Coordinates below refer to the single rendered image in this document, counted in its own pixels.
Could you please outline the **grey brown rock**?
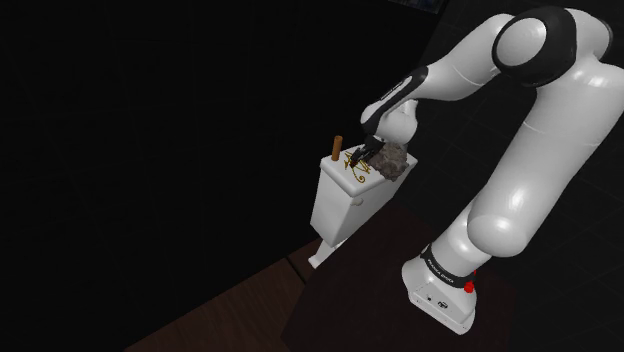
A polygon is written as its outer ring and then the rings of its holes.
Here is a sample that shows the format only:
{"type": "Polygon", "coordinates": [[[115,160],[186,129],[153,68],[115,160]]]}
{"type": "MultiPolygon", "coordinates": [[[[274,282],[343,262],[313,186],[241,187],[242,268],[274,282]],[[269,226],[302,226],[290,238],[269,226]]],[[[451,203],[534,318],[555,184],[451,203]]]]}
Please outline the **grey brown rock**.
{"type": "Polygon", "coordinates": [[[385,179],[395,182],[409,167],[407,147],[399,143],[386,143],[369,161],[368,165],[385,179]]]}

